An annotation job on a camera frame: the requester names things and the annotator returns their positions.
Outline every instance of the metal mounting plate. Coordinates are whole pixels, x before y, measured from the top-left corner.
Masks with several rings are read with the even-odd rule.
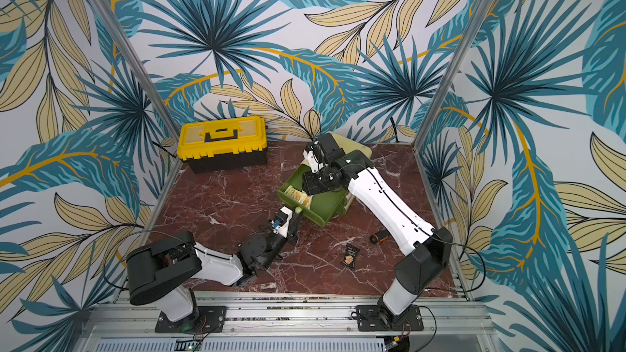
[[[375,304],[356,306],[359,331],[389,331],[390,329],[385,328],[382,323],[380,323],[380,319],[378,318],[379,312],[380,307]],[[391,330],[402,332],[424,330],[424,323],[422,322],[419,308],[417,306],[410,306],[409,311],[403,316],[402,320],[396,323]]]
[[[207,322],[204,329],[198,333],[221,333],[226,318],[226,306],[199,306],[200,318],[206,317]],[[155,333],[176,333],[178,326],[168,321],[167,316],[161,312],[159,320],[156,322]]]

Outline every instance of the wall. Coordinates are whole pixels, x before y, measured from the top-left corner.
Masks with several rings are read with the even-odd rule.
[[[514,3],[420,158],[506,350],[623,351],[626,0]]]
[[[66,351],[103,273],[122,282],[171,139],[84,0],[0,3],[0,349]]]
[[[410,142],[476,0],[139,1],[130,41],[179,124],[257,114],[273,139],[376,142],[393,120]]]

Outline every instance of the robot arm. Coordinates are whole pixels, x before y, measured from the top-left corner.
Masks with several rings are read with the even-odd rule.
[[[308,194],[348,189],[381,221],[405,258],[395,265],[395,280],[379,301],[380,323],[397,328],[411,303],[448,266],[452,236],[419,217],[387,185],[361,151],[346,155],[330,134],[314,139],[305,150],[309,164],[303,189]]]

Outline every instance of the green tray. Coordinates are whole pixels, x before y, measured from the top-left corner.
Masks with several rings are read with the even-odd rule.
[[[280,188],[278,188],[278,191],[276,191],[278,193],[278,198],[288,206],[301,206],[299,202],[287,196],[285,191],[289,185],[301,191],[302,175],[309,171],[311,171],[309,166],[303,164],[300,165],[291,177],[289,177],[289,179],[287,179],[287,181],[282,184]],[[336,192],[318,193],[314,195],[311,200],[311,209],[302,207],[304,215],[318,226],[325,227],[333,215],[345,215],[348,211],[351,201],[348,201],[346,194],[348,194],[348,191],[343,188],[341,190],[337,190]]]

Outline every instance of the toolbox handle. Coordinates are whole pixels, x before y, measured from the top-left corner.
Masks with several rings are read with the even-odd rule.
[[[211,131],[208,131],[204,135],[204,143],[232,140],[238,138],[239,137],[237,136],[237,129],[229,130],[229,128],[222,128],[214,130],[213,134],[211,133]]]

